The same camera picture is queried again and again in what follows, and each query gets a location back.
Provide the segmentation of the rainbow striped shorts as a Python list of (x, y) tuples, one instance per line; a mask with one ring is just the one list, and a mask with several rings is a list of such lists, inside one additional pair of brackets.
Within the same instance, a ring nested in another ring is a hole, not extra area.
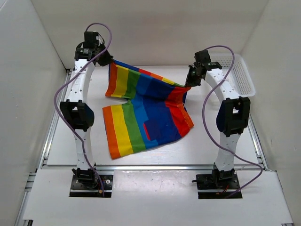
[(193, 128), (185, 108), (190, 87), (114, 60), (106, 97), (125, 103), (103, 108), (112, 159), (175, 142)]

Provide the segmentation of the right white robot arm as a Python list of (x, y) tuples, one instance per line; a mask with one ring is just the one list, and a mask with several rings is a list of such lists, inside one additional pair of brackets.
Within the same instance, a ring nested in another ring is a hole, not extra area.
[(213, 186), (222, 188), (234, 178), (234, 155), (238, 140), (248, 125), (251, 102), (234, 90), (228, 81), (228, 74), (223, 73), (218, 62), (211, 60), (208, 50), (196, 52), (194, 58), (185, 85), (194, 87), (205, 81), (221, 104), (216, 117), (220, 132), (219, 151), (210, 180)]

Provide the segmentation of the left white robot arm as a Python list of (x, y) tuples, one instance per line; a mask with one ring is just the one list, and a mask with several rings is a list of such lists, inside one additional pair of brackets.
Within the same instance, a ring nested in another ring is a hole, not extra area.
[(100, 185), (95, 172), (95, 161), (91, 151), (91, 128), (95, 114), (87, 104), (87, 93), (95, 65), (106, 66), (113, 56), (105, 49), (104, 39), (98, 32), (84, 32), (84, 41), (76, 47), (75, 66), (70, 92), (59, 108), (63, 118), (71, 126), (77, 153), (77, 167), (73, 169), (78, 182), (93, 189)]

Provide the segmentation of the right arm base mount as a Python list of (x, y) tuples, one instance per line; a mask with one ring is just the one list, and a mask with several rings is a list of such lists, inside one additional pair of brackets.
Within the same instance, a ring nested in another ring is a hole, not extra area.
[(198, 199), (242, 199), (240, 184), (234, 169), (219, 171), (214, 165), (211, 174), (197, 174), (191, 181), (197, 185)]

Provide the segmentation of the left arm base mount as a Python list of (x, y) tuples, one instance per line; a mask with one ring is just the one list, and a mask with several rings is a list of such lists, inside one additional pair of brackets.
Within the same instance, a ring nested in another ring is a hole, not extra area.
[(111, 198), (113, 187), (113, 175), (99, 174), (103, 186), (98, 176), (91, 170), (72, 169), (73, 176), (70, 186), (70, 197), (93, 197)]

